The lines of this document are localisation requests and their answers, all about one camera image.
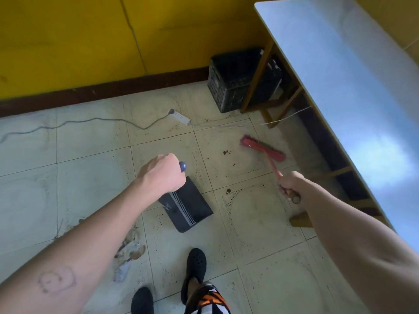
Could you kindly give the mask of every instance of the tattoo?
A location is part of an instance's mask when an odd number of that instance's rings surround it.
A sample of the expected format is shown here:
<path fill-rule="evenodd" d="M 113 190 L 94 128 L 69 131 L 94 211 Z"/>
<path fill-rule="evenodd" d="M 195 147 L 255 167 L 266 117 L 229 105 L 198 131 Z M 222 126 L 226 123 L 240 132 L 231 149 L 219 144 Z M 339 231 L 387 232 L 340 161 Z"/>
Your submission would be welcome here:
<path fill-rule="evenodd" d="M 73 270 L 67 265 L 62 265 L 56 270 L 41 273 L 38 284 L 43 293 L 56 295 L 72 288 L 77 282 Z"/>

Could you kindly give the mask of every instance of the tile floor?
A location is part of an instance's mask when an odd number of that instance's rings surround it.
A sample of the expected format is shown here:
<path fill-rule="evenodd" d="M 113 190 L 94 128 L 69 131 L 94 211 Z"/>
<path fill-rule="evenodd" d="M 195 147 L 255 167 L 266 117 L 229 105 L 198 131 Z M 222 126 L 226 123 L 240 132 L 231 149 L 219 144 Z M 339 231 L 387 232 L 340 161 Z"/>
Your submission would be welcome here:
<path fill-rule="evenodd" d="M 148 253 L 132 263 L 123 283 L 114 283 L 109 270 L 84 313 L 128 313 L 143 285 L 154 295 L 156 313 L 183 313 L 179 292 L 193 247 L 206 253 L 206 279 L 232 313 L 366 312 L 316 233 L 290 226 L 298 208 L 276 191 L 261 155 L 238 145 L 250 134 L 287 154 L 278 164 L 284 172 L 327 171 L 298 117 L 267 129 L 257 125 L 263 122 L 258 112 L 221 114 L 202 82 L 3 118 L 0 136 L 92 117 L 147 126 L 170 108 L 192 125 L 166 118 L 141 131 L 94 120 L 11 136 L 1 145 L 0 281 L 121 192 L 149 159 L 172 152 L 187 163 L 186 174 L 214 214 L 181 234 L 159 203 L 151 205 L 136 222 Z M 227 123 L 237 126 L 212 127 Z M 344 197 L 334 180 L 322 183 Z"/>

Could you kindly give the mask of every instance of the black plastic crate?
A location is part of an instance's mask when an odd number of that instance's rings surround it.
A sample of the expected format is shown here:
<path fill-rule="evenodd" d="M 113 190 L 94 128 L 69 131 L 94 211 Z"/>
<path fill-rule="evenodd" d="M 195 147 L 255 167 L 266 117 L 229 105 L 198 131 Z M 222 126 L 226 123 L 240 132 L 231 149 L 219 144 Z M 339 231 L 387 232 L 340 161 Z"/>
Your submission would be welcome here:
<path fill-rule="evenodd" d="M 209 64 L 208 88 L 221 113 L 239 109 L 262 57 L 261 47 L 216 55 Z M 250 105 L 269 100 L 282 79 L 272 58 L 255 89 Z"/>

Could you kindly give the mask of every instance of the tabletop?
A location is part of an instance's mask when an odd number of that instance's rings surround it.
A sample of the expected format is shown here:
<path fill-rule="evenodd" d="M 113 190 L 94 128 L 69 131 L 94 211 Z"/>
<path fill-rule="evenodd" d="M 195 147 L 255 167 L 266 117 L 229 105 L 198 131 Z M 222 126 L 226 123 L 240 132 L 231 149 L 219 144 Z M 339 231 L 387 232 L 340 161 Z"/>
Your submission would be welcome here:
<path fill-rule="evenodd" d="M 354 0 L 255 8 L 394 230 L 419 252 L 419 68 Z"/>

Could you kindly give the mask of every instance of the dustpan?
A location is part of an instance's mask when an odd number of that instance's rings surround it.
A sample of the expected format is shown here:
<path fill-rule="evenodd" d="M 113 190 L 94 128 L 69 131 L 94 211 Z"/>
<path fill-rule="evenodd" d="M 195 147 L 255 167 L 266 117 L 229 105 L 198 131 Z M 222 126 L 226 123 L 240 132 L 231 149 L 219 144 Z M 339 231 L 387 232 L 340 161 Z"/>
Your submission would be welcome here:
<path fill-rule="evenodd" d="M 189 177 L 186 177 L 185 185 L 175 192 L 164 194 L 159 198 L 159 202 L 179 232 L 188 231 L 213 214 Z"/>

